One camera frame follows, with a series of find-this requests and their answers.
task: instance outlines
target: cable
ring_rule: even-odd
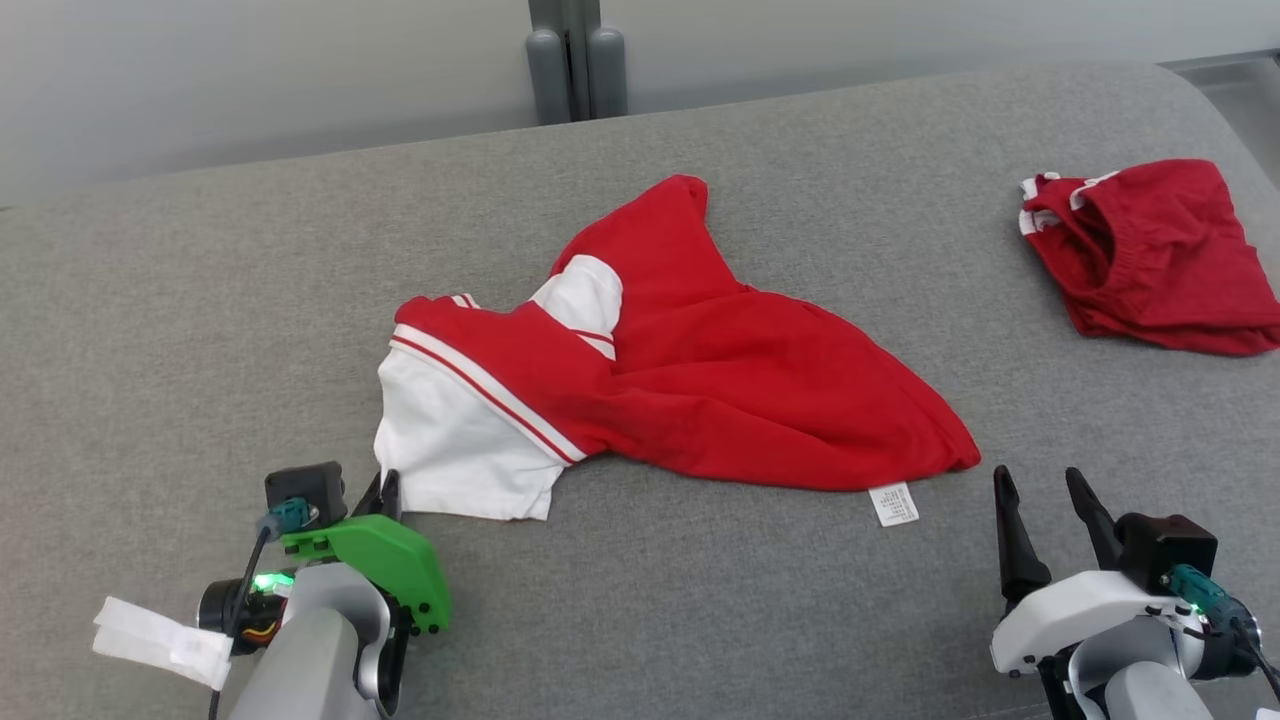
[[[1253,661],[1257,662],[1258,667],[1262,669],[1262,674],[1271,685],[1271,692],[1275,693],[1276,700],[1280,700],[1280,676],[1276,676],[1276,669],[1267,662],[1266,657],[1262,657],[1262,651],[1258,650],[1258,646],[1253,644],[1253,638],[1249,637],[1249,633],[1244,629],[1244,623],[1239,618],[1231,618],[1231,629],[1235,630],[1236,638],[1244,641],[1245,648],[1253,656]]]
[[[244,630],[241,634],[248,635],[248,637],[252,637],[252,638],[257,638],[257,639],[262,639],[262,638],[270,635],[274,632],[275,632],[275,623],[273,621],[270,625],[268,625],[266,628],[264,628],[261,630],[248,629],[248,630]]]
[[[248,556],[248,565],[244,566],[244,577],[241,578],[241,587],[236,591],[236,605],[232,606],[232,620],[224,628],[230,628],[230,637],[234,638],[236,625],[239,624],[239,616],[244,614],[244,598],[248,597],[248,587],[253,583],[253,571],[257,570],[257,559],[262,556],[262,547],[266,546],[266,539],[271,537],[271,530],[268,528],[260,528],[257,530],[257,541],[253,543],[253,552]],[[214,691],[209,696],[209,720],[218,720],[218,700],[221,693]]]

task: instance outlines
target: gray fabric surface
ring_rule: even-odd
[[[404,717],[1046,717],[989,664],[991,470],[1042,557],[1091,566],[1062,469],[1115,511],[1184,511],[1280,630],[1280,356],[1084,340],[1018,234],[1018,181],[1217,161],[1280,278],[1277,196],[1226,123],[1146,65],[961,74],[179,174],[0,213],[5,717],[202,717],[175,675],[95,657],[108,594],[189,619],[242,568],[276,468],[374,473],[397,305],[527,297],[582,225],[671,173],[712,188],[745,282],[844,315],[933,384],[986,460],[865,495],[566,473],[544,523],[419,516],[456,616]],[[265,566],[280,560],[270,555]],[[232,691],[251,662],[233,673]],[[1252,717],[1260,678],[1203,685]]]

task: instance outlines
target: clothing tag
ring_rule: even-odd
[[[920,519],[911,500],[911,491],[906,489],[906,483],[893,483],[867,491],[876,503],[876,515],[881,520],[882,528],[901,525]]]

